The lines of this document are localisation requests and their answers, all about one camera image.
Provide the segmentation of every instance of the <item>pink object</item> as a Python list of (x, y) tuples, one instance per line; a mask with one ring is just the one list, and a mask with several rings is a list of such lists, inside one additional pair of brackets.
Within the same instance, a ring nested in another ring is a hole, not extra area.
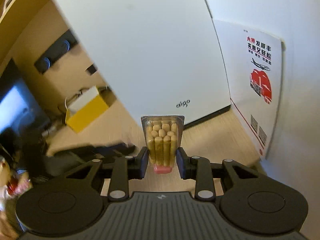
[(168, 174), (172, 171), (172, 167), (154, 165), (153, 170), (156, 174)]

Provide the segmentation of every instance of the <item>red line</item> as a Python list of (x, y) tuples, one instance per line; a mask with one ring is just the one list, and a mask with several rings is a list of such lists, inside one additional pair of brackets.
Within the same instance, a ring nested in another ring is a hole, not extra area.
[(263, 56), (264, 58), (266, 58), (267, 60), (270, 60), (271, 61), (271, 58), (267, 58), (267, 56)]
[[(231, 101), (233, 102), (233, 104), (235, 105), (236, 109), (238, 110), (238, 112), (241, 114), (241, 112), (239, 111), (238, 107), (236, 106), (236, 104), (234, 103), (234, 101), (232, 100), (232, 98), (230, 98)], [(253, 132), (254, 136), (257, 138), (258, 142), (260, 143), (262, 149), (264, 149), (263, 145), (261, 144), (258, 136), (255, 134), (255, 132), (252, 130), (251, 126), (249, 125), (249, 123), (247, 122), (247, 120), (244, 118), (244, 116), (241, 114), (242, 118), (245, 120), (245, 122), (247, 123), (247, 125), (249, 126), (250, 130)]]

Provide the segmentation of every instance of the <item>monitor screen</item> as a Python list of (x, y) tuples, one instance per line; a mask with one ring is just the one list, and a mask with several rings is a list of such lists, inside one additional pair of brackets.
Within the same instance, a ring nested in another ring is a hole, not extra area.
[(0, 134), (7, 128), (19, 137), (40, 134), (49, 122), (11, 59), (0, 76)]

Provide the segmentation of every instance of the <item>red graphic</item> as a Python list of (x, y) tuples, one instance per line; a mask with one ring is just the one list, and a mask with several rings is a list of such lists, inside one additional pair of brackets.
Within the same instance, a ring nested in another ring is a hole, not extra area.
[(254, 69), (250, 74), (250, 87), (261, 97), (264, 101), (270, 104), (272, 100), (271, 85), (267, 74), (264, 71)]

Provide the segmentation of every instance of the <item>snack container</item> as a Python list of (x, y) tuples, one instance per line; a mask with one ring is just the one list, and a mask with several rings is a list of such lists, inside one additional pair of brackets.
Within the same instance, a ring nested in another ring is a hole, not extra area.
[(143, 116), (141, 123), (155, 173), (170, 173), (181, 144), (184, 116)]

